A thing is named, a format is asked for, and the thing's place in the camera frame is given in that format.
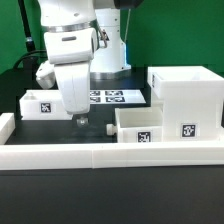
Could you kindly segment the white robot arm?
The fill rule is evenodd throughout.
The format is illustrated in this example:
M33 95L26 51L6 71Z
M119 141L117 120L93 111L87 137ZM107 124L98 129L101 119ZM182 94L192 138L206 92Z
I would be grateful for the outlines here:
M130 68L120 37L120 12L144 0L37 1L47 60L36 80L44 89L56 85L66 113L84 126L90 111L90 79Z

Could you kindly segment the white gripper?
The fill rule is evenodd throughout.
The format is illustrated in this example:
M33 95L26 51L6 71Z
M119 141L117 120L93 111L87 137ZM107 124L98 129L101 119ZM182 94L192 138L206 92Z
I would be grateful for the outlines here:
M78 127L86 127L89 119L85 113L90 110L90 62L55 65L54 72L64 109L77 115Z

